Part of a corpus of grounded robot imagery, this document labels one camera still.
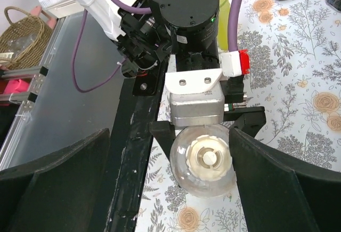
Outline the white bottle cap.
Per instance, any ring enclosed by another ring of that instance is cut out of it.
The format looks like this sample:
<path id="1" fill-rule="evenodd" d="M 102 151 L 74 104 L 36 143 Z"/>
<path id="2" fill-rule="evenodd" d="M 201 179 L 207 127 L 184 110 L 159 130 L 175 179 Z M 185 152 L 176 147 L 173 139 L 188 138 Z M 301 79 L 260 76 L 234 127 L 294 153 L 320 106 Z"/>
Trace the white bottle cap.
<path id="1" fill-rule="evenodd" d="M 229 145 L 219 137 L 201 135 L 189 145 L 186 164 L 196 178 L 218 181 L 226 176 L 232 166 Z"/>

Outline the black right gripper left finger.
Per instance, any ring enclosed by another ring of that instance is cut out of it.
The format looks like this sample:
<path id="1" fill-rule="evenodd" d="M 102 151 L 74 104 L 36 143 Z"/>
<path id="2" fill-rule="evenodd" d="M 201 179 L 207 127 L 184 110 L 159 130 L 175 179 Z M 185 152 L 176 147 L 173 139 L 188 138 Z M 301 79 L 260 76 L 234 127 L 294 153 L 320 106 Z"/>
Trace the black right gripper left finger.
<path id="1" fill-rule="evenodd" d="M 1 231 L 87 231 L 110 147 L 108 129 L 1 171 Z"/>

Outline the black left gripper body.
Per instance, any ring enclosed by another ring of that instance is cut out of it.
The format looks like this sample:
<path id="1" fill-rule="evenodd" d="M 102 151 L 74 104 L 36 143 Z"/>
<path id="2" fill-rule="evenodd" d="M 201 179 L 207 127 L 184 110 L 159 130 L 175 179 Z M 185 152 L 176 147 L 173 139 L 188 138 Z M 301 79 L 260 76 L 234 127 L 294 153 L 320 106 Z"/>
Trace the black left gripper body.
<path id="1" fill-rule="evenodd" d="M 220 87 L 225 96 L 228 110 L 223 113 L 221 120 L 232 122 L 236 127 L 251 137 L 255 137 L 266 123 L 264 107 L 236 107 L 232 102 L 244 99 L 242 77 L 221 81 Z M 149 124 L 149 131 L 157 140 L 166 157 L 170 156 L 171 146 L 175 140 L 175 127 L 169 121 L 155 121 Z"/>

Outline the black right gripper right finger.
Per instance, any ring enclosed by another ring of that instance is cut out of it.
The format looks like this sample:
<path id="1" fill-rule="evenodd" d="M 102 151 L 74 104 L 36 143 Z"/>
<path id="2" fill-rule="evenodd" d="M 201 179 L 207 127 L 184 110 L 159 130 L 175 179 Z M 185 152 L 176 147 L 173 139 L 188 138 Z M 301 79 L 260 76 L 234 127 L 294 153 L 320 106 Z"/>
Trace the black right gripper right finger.
<path id="1" fill-rule="evenodd" d="M 340 231 L 340 173 L 269 147 L 238 129 L 229 135 L 249 231 Z"/>

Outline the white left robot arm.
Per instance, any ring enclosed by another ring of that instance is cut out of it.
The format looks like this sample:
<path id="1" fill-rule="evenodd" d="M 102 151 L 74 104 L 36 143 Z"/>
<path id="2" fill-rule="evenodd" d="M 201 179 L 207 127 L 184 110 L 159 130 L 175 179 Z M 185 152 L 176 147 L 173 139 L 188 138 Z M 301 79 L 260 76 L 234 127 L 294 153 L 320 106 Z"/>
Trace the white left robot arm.
<path id="1" fill-rule="evenodd" d="M 133 115 L 125 134 L 112 136 L 142 156 L 157 141 L 171 152 L 176 129 L 194 127 L 213 135 L 231 121 L 254 137 L 266 123 L 263 107 L 243 102 L 250 61 L 237 47 L 242 0 L 76 0 L 125 57 L 120 118 Z"/>

